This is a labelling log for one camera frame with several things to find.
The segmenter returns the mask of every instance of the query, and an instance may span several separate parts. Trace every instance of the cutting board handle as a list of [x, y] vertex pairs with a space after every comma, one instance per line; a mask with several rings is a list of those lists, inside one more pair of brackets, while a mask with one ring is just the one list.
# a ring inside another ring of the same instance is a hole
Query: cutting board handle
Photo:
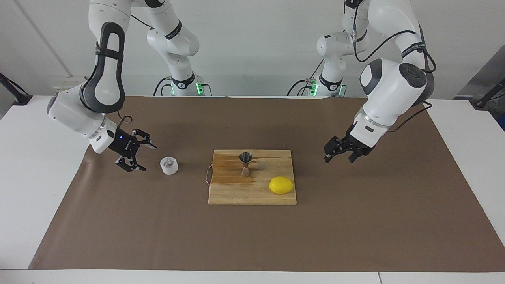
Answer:
[[209, 172], [210, 170], [212, 169], [212, 165], [211, 164], [208, 168], [207, 168], [207, 173], [205, 174], [205, 182], [207, 183], [207, 186], [209, 187], [209, 189], [211, 188], [211, 180], [212, 180], [212, 175], [211, 175], [211, 179], [209, 179]]

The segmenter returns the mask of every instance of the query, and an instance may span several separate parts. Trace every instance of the wall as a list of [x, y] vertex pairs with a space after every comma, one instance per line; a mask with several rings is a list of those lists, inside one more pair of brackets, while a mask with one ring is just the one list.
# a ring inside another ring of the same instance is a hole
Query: wall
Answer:
[[[53, 76], [89, 75], [95, 38], [87, 27], [89, 1], [1, 0], [0, 70], [32, 94], [52, 94]], [[184, 25], [200, 39], [191, 59], [214, 95], [283, 96], [310, 76], [320, 61], [319, 36], [340, 31], [343, 0], [172, 0]], [[503, 0], [412, 1], [426, 34], [437, 99], [452, 99], [505, 42]], [[141, 9], [133, 14], [146, 19]], [[129, 96], [150, 95], [168, 75], [146, 42], [147, 28], [131, 20], [123, 81]], [[372, 47], [383, 37], [370, 32]], [[400, 60], [387, 44], [377, 57]], [[345, 58], [349, 97], [361, 97], [358, 77], [365, 63]]]

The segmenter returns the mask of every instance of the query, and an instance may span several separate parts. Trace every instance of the lemon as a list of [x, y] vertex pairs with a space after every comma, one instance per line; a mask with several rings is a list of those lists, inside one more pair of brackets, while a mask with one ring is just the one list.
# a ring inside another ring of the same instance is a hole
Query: lemon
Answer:
[[293, 190], [294, 183], [285, 176], [276, 176], [268, 184], [268, 188], [276, 194], [286, 194]]

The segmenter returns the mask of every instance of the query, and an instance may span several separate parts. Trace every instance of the table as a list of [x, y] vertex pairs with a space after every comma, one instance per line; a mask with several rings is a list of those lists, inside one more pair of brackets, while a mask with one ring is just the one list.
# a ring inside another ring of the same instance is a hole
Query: table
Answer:
[[[0, 120], [0, 282], [41, 283], [504, 283], [505, 273], [298, 273], [130, 270], [24, 270], [79, 167], [87, 141], [52, 122], [49, 97], [12, 107]], [[433, 100], [429, 110], [498, 236], [505, 241], [505, 132], [466, 101]]]

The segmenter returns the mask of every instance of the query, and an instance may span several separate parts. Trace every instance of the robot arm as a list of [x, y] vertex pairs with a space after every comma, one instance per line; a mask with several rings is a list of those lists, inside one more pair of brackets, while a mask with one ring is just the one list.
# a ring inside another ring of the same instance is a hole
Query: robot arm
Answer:
[[316, 76], [316, 91], [311, 94], [313, 96], [334, 97], [338, 93], [338, 87], [342, 84], [346, 70], [342, 56], [354, 54], [354, 38], [358, 54], [364, 52], [370, 45], [370, 39], [367, 37], [369, 0], [360, 4], [356, 18], [356, 31], [353, 32], [357, 3], [350, 0], [345, 2], [345, 14], [342, 19], [344, 31], [321, 36], [317, 42], [317, 51], [324, 59], [324, 67], [323, 71]]
[[94, 112], [113, 113], [123, 108], [125, 92], [121, 71], [130, 10], [129, 0], [91, 0], [89, 3], [89, 29], [96, 37], [96, 60], [80, 97]]
[[369, 2], [370, 25], [377, 32], [386, 36], [406, 30], [411, 32], [394, 37], [396, 46], [402, 51], [402, 63], [376, 59], [362, 72], [360, 82], [368, 100], [356, 114], [346, 136], [343, 139], [334, 137], [324, 147], [326, 162], [345, 152], [352, 152], [351, 162], [370, 154], [397, 118], [416, 103], [428, 83], [427, 70], [424, 70], [426, 45], [410, 1], [358, 0], [357, 9], [366, 2]]
[[49, 117], [88, 139], [96, 153], [101, 154], [107, 148], [118, 153], [120, 157], [116, 164], [124, 170], [145, 171], [146, 168], [137, 163], [135, 156], [140, 145], [156, 149], [150, 135], [140, 129], [133, 130], [129, 135], [103, 114], [88, 109], [79, 97], [80, 92], [81, 86], [77, 86], [52, 97], [47, 105]]
[[175, 96], [201, 96], [202, 77], [191, 68], [188, 56], [199, 50], [198, 38], [175, 15], [170, 1], [134, 0], [135, 7], [142, 7], [152, 27], [147, 32], [147, 43], [165, 60], [172, 77]]

